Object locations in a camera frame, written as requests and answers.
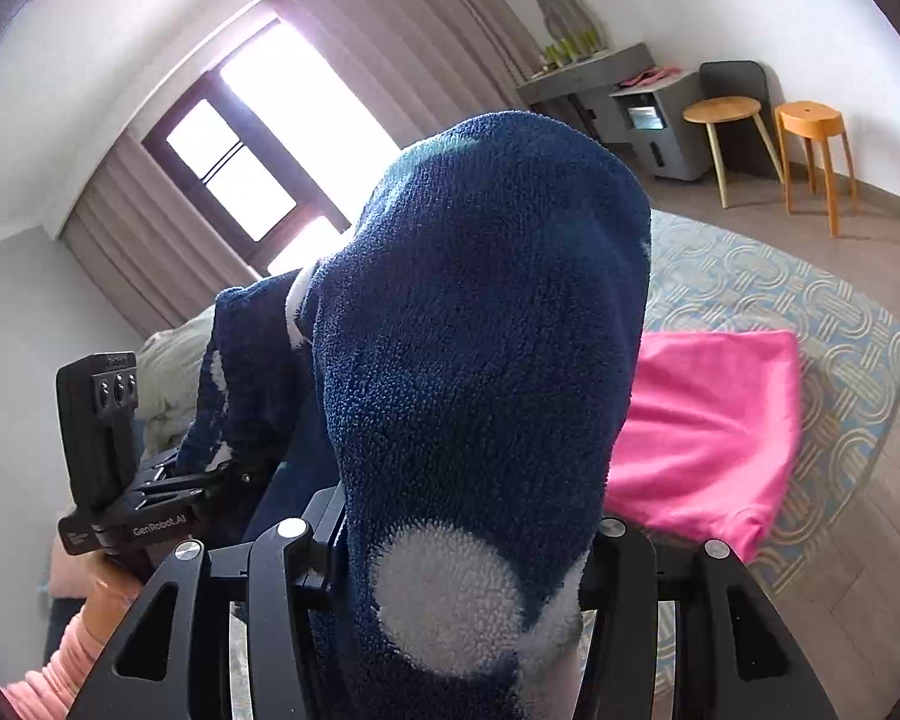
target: window pane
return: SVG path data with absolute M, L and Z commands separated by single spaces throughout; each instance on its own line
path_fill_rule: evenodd
M 296 205 L 246 146 L 207 181 L 207 189 L 255 241 Z
M 201 100 L 173 128 L 167 143 L 200 178 L 236 146 L 237 135 L 213 105 Z
M 227 62 L 221 75 L 356 221 L 400 149 L 317 50 L 281 23 Z
M 272 276 L 276 276 L 303 268 L 319 257 L 332 254 L 342 243 L 343 235 L 337 232 L 327 217 L 315 218 L 296 234 L 296 238 L 276 255 L 276 259 L 266 269 Z

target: wood plank floor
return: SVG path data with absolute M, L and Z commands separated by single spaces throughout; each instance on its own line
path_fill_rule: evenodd
M 796 191 L 787 215 L 773 181 L 731 177 L 730 209 L 712 180 L 693 184 L 639 175 L 653 205 L 775 245 L 842 276 L 900 319 L 900 219 L 866 202 L 829 237 L 823 199 Z M 778 600 L 841 720 L 879 720 L 900 696 L 900 409 L 874 477 L 831 539 Z M 669 717 L 664 698 L 655 718 Z

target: beige curtain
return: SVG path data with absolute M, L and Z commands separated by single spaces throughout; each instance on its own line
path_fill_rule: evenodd
M 62 237 L 145 336 L 187 322 L 226 287 L 259 278 L 127 133 L 90 178 Z
M 268 0 L 399 146 L 524 108 L 540 49 L 503 0 Z

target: blue and beige patterned fabric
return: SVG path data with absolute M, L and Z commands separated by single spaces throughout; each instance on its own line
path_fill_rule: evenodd
M 770 598 L 869 479 L 900 401 L 900 324 L 852 285 L 783 251 L 653 212 L 645 329 L 797 333 L 802 443 L 773 533 L 751 571 Z M 581 651 L 593 627 L 586 615 Z M 656 688 L 674 678 L 674 608 L 660 605 Z

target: metal bolt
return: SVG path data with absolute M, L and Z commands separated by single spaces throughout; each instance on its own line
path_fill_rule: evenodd
M 614 517 L 605 517 L 600 520 L 600 532 L 610 538 L 620 538 L 626 533 L 626 525 Z
M 276 535 L 281 538 L 300 538 L 307 532 L 307 521 L 299 517 L 289 517 L 276 526 Z
M 723 560 L 724 557 L 730 557 L 730 547 L 720 541 L 719 538 L 711 538 L 706 544 L 703 544 L 706 554 L 710 555 L 714 560 Z
M 183 541 L 182 543 L 179 543 L 173 551 L 173 555 L 176 555 L 178 560 L 192 560 L 199 554 L 200 545 L 197 541 Z

